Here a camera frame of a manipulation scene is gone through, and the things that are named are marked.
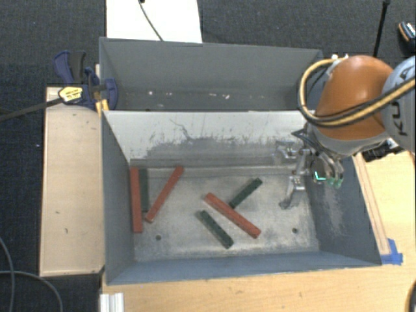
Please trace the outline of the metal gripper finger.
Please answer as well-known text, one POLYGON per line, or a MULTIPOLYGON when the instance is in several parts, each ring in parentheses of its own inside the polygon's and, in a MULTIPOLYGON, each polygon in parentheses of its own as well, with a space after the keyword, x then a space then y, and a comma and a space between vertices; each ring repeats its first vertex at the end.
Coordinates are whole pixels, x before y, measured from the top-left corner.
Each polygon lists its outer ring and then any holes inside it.
POLYGON ((304 178, 301 175, 291 175, 288 180, 284 199, 279 202, 283 210, 298 207, 302 199, 301 194, 306 192, 304 178))
POLYGON ((295 151, 293 142, 276 142, 276 161, 280 164, 292 164, 295 162, 295 151))

